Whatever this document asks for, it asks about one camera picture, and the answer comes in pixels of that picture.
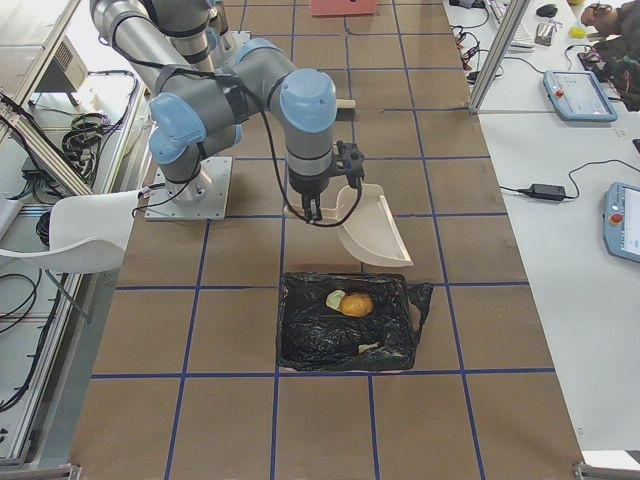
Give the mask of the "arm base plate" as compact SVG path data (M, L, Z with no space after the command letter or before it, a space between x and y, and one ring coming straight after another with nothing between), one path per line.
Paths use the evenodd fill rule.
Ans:
M157 168L154 182L164 183L164 186L150 193L150 206L145 209L145 218L148 221L223 220L233 159L209 157L200 166L199 175L176 198L174 195L181 186L167 183L161 169Z

